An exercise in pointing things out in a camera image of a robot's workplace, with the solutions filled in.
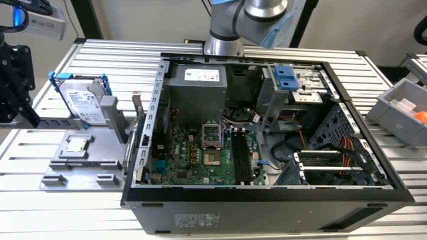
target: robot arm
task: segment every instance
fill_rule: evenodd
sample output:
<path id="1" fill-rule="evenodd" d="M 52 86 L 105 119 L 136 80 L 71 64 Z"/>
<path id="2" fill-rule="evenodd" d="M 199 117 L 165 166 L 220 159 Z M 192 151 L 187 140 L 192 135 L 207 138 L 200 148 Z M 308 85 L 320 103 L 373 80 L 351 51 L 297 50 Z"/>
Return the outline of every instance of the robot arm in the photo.
<path id="1" fill-rule="evenodd" d="M 0 128 L 36 128 L 41 120 L 31 105 L 29 91 L 36 88 L 31 49 L 8 45 L 4 33 L 24 31 L 61 39 L 65 22 L 47 0 L 0 0 L 0 4 L 12 6 L 13 13 L 12 26 L 0 25 Z"/>
<path id="2" fill-rule="evenodd" d="M 275 48 L 292 23 L 287 5 L 287 0 L 213 0 L 204 54 L 243 56 L 241 38 Z"/>

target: white object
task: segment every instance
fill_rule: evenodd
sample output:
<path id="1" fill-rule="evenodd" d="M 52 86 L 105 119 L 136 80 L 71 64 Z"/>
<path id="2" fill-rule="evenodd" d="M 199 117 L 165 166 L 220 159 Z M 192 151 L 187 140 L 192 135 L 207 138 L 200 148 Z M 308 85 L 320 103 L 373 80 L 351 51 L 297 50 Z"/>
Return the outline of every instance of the white object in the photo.
<path id="1" fill-rule="evenodd" d="M 69 140 L 69 143 L 67 145 L 67 152 L 75 152 L 81 153 L 85 149 L 88 140 L 80 137 L 73 137 Z"/>
<path id="2" fill-rule="evenodd" d="M 185 70 L 184 80 L 219 82 L 220 81 L 220 70 L 188 68 Z"/>
<path id="3" fill-rule="evenodd" d="M 416 108 L 416 105 L 412 102 L 410 102 L 406 98 L 403 98 L 400 101 L 392 99 L 390 103 L 411 116 L 415 114 L 414 109 Z"/>

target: blue plastic clip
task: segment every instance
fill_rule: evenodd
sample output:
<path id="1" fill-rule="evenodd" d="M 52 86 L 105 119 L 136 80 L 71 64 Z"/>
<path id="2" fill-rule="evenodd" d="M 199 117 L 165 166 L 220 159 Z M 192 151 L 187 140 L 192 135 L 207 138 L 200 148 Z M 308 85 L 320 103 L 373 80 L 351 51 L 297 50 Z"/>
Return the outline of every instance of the blue plastic clip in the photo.
<path id="1" fill-rule="evenodd" d="M 105 75 L 104 73 L 100 75 L 100 80 L 101 80 L 101 82 L 104 83 L 104 91 L 105 91 L 105 94 L 107 94 L 108 96 L 112 96 L 113 93 L 112 93 L 112 89 L 109 88 L 108 77 L 107 77 L 107 75 Z"/>
<path id="2" fill-rule="evenodd" d="M 56 74 L 56 79 L 59 80 L 68 80 L 68 79 L 72 79 L 75 76 L 72 73 L 67 73 L 67 72 L 63 72 L 63 73 L 59 73 Z"/>
<path id="3" fill-rule="evenodd" d="M 69 108 L 69 106 L 68 106 L 68 104 L 67 104 L 67 101 L 65 101 L 65 98 L 64 98 L 64 95 L 63 95 L 63 93 L 61 93 L 60 86 L 59 86 L 57 83 L 56 83 L 56 78 L 55 78 L 55 72 L 53 72 L 53 71 L 51 71 L 51 72 L 48 73 L 48 81 L 51 82 L 55 91 L 59 93 L 60 98 L 61 98 L 61 100 L 64 101 L 64 104 L 65 104 L 67 109 L 68 109 L 68 111 L 69 111 L 71 117 L 75 118 L 72 109 Z"/>
<path id="4" fill-rule="evenodd" d="M 295 91 L 300 88 L 292 68 L 289 66 L 273 66 L 273 76 L 279 81 L 280 90 Z"/>
<path id="5" fill-rule="evenodd" d="M 269 164 L 268 161 L 263 161 L 263 160 L 259 160 L 259 159 L 256 159 L 255 162 L 256 162 L 257 164 L 263 164 L 263 165 L 268 165 L 268 164 Z"/>

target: slotted aluminum surface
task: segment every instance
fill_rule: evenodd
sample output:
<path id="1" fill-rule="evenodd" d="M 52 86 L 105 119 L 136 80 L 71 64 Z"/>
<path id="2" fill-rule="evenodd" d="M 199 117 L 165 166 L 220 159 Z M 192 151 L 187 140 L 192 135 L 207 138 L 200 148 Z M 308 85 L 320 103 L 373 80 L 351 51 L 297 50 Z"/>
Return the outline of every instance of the slotted aluminum surface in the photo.
<path id="1" fill-rule="evenodd" d="M 143 105 L 149 99 L 160 53 L 200 54 L 200 44 L 141 43 L 88 40 L 75 44 L 56 72 L 80 75 L 105 73 L 119 109 L 133 116 L 132 91 L 141 92 Z M 353 51 L 255 46 L 247 57 L 329 62 L 353 104 L 365 115 L 376 96 L 391 86 L 367 57 Z M 49 84 L 33 101 L 44 117 L 68 112 Z M 263 235 L 148 236 L 132 212 L 120 209 L 120 192 L 43 192 L 39 184 L 48 169 L 64 131 L 12 130 L 0 146 L 0 239 L 427 239 L 427 149 L 407 147 L 378 125 L 369 124 L 376 140 L 416 203 L 351 233 Z"/>

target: gray plastic holder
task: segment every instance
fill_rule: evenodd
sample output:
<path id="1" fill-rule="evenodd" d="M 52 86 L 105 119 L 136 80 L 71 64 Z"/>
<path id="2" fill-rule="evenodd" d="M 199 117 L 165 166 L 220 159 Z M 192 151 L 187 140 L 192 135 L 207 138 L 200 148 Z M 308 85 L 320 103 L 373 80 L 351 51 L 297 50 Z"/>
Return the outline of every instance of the gray plastic holder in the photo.
<path id="1" fill-rule="evenodd" d="M 376 99 L 367 117 L 411 147 L 427 147 L 427 125 L 390 103 L 407 99 L 415 112 L 427 111 L 427 89 L 403 79 Z"/>

